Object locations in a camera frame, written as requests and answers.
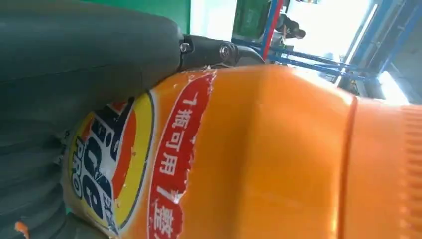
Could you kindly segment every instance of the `orange bottle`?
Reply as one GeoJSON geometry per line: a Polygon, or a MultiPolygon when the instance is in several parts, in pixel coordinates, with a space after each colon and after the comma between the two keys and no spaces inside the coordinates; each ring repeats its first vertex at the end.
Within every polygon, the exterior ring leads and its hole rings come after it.
{"type": "Polygon", "coordinates": [[[421,119],[279,66],[180,73],[86,117],[65,197],[122,239],[421,238],[421,119]]]}

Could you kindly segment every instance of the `blue metal frame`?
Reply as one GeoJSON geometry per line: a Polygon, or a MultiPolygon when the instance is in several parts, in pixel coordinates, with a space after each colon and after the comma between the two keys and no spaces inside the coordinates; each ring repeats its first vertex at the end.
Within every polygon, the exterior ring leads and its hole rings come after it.
{"type": "Polygon", "coordinates": [[[366,33],[363,36],[361,43],[354,54],[352,64],[358,65],[362,61],[365,52],[367,52],[368,48],[371,46],[371,44],[373,44],[372,41],[375,35],[377,34],[378,30],[380,29],[382,23],[384,22],[387,12],[390,10],[390,7],[393,2],[394,0],[383,0],[380,6],[378,7],[371,24],[366,30],[366,33]]]}
{"type": "MultiPolygon", "coordinates": [[[[232,39],[232,42],[237,44],[237,45],[249,46],[257,52],[259,52],[260,47],[261,47],[261,44],[259,44],[259,43],[248,42],[248,41],[240,40],[240,39],[232,39]]],[[[288,59],[288,58],[285,58],[285,57],[279,57],[279,56],[276,56],[276,55],[268,55],[268,60],[270,60],[270,61],[277,61],[277,62],[280,62],[282,64],[295,65],[295,66],[299,66],[299,67],[304,67],[304,68],[320,71],[320,72],[327,73],[327,74],[330,74],[330,75],[349,77],[349,78],[353,78],[353,79],[356,79],[356,80],[366,81],[366,80],[370,79],[370,78],[367,78],[367,77],[362,77],[362,76],[359,76],[359,75],[353,75],[353,74],[350,74],[350,73],[347,73],[347,72],[342,72],[342,69],[359,71],[359,72],[365,71],[364,69],[359,69],[357,66],[354,66],[354,65],[345,64],[343,62],[336,62],[336,61],[333,61],[333,60],[330,60],[330,59],[327,59],[327,58],[324,58],[324,57],[309,55],[309,54],[296,52],[296,51],[290,51],[290,50],[286,50],[286,49],[283,49],[281,47],[276,47],[276,46],[270,46],[269,49],[271,51],[275,52],[275,53],[286,54],[287,56],[296,56],[296,57],[316,61],[316,62],[319,62],[319,63],[310,64],[310,63],[304,63],[304,62],[301,62],[301,61],[288,59]]]]}
{"type": "Polygon", "coordinates": [[[397,20],[395,27],[397,30],[399,29],[399,24],[406,25],[405,29],[402,31],[402,33],[399,35],[399,38],[396,41],[396,44],[394,45],[393,49],[390,51],[390,54],[388,55],[387,59],[384,61],[384,64],[381,66],[381,69],[379,73],[383,73],[386,68],[391,64],[393,59],[396,57],[397,53],[400,51],[401,47],[405,44],[407,39],[409,38],[411,32],[414,30],[417,22],[422,16],[422,3],[420,1],[412,1],[408,0],[405,3],[404,9],[402,10],[403,13],[401,15],[409,16],[405,18],[405,22],[397,20]]]}

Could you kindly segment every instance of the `blue pole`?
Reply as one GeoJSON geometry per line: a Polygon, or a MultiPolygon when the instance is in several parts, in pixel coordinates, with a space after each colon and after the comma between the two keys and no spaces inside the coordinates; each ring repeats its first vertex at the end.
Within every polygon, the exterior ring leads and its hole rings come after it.
{"type": "MultiPolygon", "coordinates": [[[[271,28],[271,23],[273,21],[274,15],[280,14],[279,12],[275,12],[276,8],[277,8],[277,0],[271,0],[270,12],[268,14],[267,22],[265,23],[264,38],[262,39],[263,43],[267,42],[268,37],[273,37],[273,36],[269,36],[268,31],[271,28]]],[[[264,47],[261,48],[260,54],[261,56],[264,54],[264,47]]]]}

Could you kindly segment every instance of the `metal rod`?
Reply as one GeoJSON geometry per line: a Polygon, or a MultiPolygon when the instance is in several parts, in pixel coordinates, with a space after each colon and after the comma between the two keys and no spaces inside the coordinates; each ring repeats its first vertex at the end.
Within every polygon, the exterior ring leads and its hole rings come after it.
{"type": "Polygon", "coordinates": [[[264,38],[262,40],[264,43],[264,48],[262,49],[261,55],[264,60],[268,55],[268,48],[270,47],[271,38],[273,37],[274,29],[276,27],[277,19],[280,15],[282,5],[283,0],[271,1],[270,13],[268,15],[267,23],[265,24],[264,38]]]}

